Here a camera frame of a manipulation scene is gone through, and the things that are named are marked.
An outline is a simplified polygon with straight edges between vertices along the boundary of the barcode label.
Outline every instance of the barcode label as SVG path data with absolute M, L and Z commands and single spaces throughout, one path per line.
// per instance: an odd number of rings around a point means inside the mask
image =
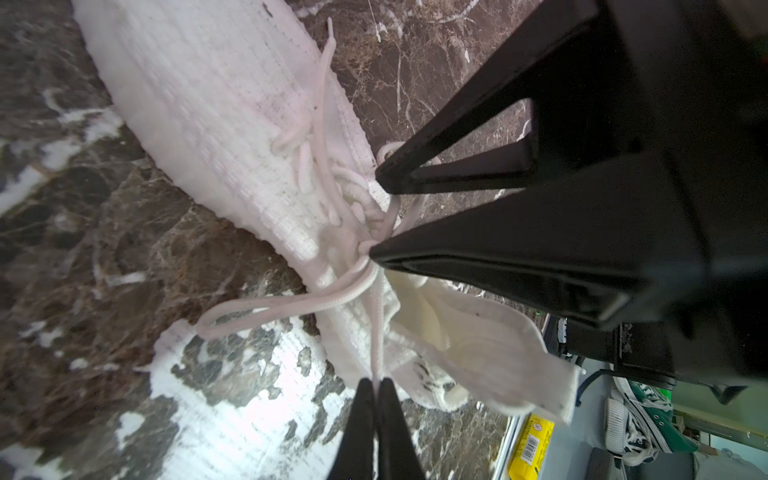
M 520 458 L 532 467 L 533 459 L 536 457 L 536 450 L 538 450 L 538 439 L 533 435 L 528 435 L 528 441 L 525 443 L 525 448 L 523 453 L 520 454 Z

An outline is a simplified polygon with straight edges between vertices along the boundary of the shoelace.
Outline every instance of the shoelace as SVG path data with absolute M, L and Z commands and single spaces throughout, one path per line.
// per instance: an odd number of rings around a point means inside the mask
M 315 91 L 315 108 L 294 126 L 282 132 L 273 142 L 273 152 L 293 155 L 296 162 L 296 182 L 302 192 L 312 189 L 312 172 L 319 180 L 317 194 L 326 209 L 329 222 L 335 226 L 346 225 L 356 235 L 356 252 L 346 252 L 348 257 L 358 256 L 356 262 L 335 282 L 315 292 L 298 296 L 268 296 L 252 299 L 229 300 L 203 313 L 197 323 L 197 334 L 203 339 L 230 335 L 243 329 L 262 326 L 289 316 L 317 313 L 342 306 L 371 290 L 371 374 L 374 389 L 378 391 L 383 370 L 383 288 L 382 267 L 370 260 L 368 252 L 378 242 L 394 233 L 405 231 L 418 220 L 426 195 L 420 196 L 395 228 L 400 210 L 400 197 L 391 195 L 389 207 L 383 212 L 368 190 L 365 178 L 344 165 L 332 164 L 329 159 L 324 129 L 326 79 L 330 72 L 331 58 L 336 49 L 333 23 L 328 19 L 328 41 L 320 56 Z M 387 144 L 376 158 L 382 163 L 386 155 L 397 150 L 403 142 Z M 344 197 L 352 199 L 350 205 Z M 368 224 L 376 225 L 369 231 Z M 218 319 L 231 313 L 251 310 L 245 316 L 217 324 Z

